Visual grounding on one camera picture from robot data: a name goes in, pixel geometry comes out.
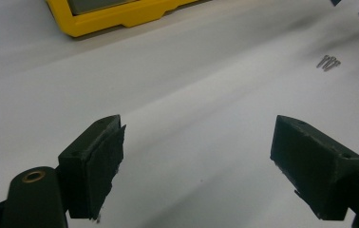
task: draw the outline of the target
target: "white surface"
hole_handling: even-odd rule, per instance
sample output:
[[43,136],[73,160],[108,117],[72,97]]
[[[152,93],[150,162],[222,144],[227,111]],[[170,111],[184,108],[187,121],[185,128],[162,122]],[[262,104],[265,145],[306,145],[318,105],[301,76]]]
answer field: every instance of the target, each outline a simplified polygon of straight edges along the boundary
[[[73,40],[41,0],[0,0],[0,201],[11,179],[121,114],[98,225],[350,227],[318,220],[270,161],[278,114],[359,153],[359,2],[216,0]],[[315,68],[330,54],[342,65]]]

